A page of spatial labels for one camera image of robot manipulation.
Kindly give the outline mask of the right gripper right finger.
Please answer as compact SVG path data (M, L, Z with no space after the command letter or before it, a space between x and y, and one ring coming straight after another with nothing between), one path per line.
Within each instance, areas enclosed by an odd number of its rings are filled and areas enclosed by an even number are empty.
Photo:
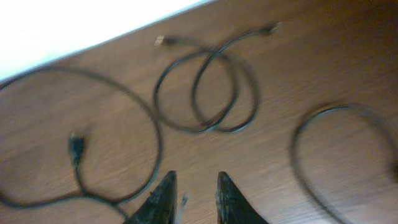
M269 224L225 171L218 172L215 198L219 224Z

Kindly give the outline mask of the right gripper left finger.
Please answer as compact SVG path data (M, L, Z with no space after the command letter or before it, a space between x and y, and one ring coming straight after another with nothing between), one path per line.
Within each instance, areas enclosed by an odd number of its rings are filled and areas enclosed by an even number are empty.
M177 209L177 174L169 171L141 207L123 224L173 224Z

